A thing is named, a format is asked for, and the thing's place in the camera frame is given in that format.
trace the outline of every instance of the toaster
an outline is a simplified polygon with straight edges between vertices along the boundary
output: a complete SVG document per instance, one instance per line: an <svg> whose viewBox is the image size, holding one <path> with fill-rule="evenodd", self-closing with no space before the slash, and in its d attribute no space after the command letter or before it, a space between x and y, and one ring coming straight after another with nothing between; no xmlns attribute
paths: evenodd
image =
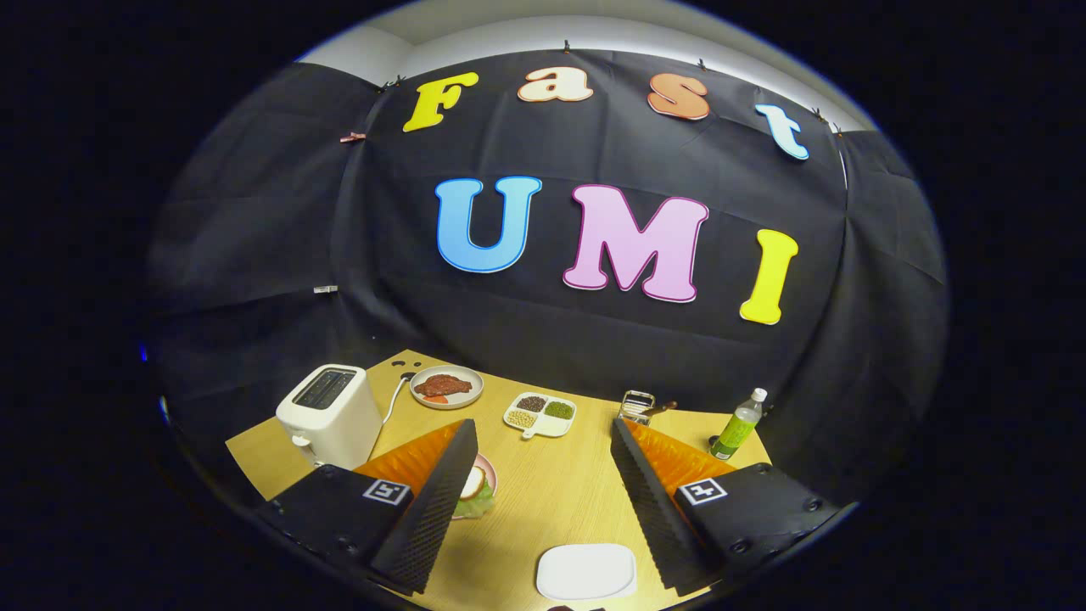
<svg viewBox="0 0 1086 611"><path fill-rule="evenodd" d="M369 460L382 424L366 371L338 365L314 370L279 404L275 416L315 467L346 470Z"/></svg>

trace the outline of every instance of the letter u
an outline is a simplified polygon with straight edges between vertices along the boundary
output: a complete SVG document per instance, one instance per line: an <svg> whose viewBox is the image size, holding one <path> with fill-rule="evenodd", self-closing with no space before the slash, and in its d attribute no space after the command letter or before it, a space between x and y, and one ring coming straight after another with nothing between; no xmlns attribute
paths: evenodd
<svg viewBox="0 0 1086 611"><path fill-rule="evenodd" d="M483 247L471 241L471 202L482 192L475 178L454 178L438 184L438 251L450 265L465 271L490 273L509 267L520 258L528 241L528 211L532 195L543 187L539 178L506 176L494 183L505 195L502 237Z"/></svg>

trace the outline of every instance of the lettuce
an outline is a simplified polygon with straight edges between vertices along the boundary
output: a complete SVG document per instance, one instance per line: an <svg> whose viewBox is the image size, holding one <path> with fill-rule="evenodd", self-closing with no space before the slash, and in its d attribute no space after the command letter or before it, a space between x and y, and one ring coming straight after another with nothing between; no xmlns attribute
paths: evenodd
<svg viewBox="0 0 1086 611"><path fill-rule="evenodd" d="M453 511L455 518L482 518L490 508L494 507L494 491L490 488L490 482L483 480L482 489L473 498L466 501L456 501L456 509Z"/></svg>

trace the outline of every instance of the orange letter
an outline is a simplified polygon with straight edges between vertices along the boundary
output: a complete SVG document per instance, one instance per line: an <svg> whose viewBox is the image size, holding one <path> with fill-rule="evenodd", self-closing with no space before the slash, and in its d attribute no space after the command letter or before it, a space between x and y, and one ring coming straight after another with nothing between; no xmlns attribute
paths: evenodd
<svg viewBox="0 0 1086 611"><path fill-rule="evenodd" d="M648 105L656 112L691 120L709 116L709 102L702 99L709 90L700 80L678 74L657 74L648 86L653 88Z"/></svg>
<svg viewBox="0 0 1086 611"><path fill-rule="evenodd" d="M531 80L517 91L517 97L526 102L546 102L558 99L564 102L579 102L592 96L589 75L578 67L545 67L528 73Z"/></svg>

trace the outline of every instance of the blue letter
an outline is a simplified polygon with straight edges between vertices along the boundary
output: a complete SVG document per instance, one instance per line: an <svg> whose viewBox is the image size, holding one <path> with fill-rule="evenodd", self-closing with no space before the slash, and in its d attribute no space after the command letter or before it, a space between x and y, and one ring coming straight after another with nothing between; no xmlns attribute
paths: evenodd
<svg viewBox="0 0 1086 611"><path fill-rule="evenodd" d="M454 178L438 184L441 201L438 211L438 252L450 265L465 271L501 271L520 258L528 239L528 206L543 187L539 178L506 176L494 188L505 195L502 237L497 243L481 247L471 243L471 200L482 192L482 182L473 178Z"/></svg>
<svg viewBox="0 0 1086 611"><path fill-rule="evenodd" d="M780 106L755 104L754 110L758 111L758 114L766 115L766 118L769 119L769 132L773 135L776 145L781 147L784 152L799 160L810 155L807 149L796 142L796 137L792 135L793 129L799 131L799 124L788 118Z"/></svg>

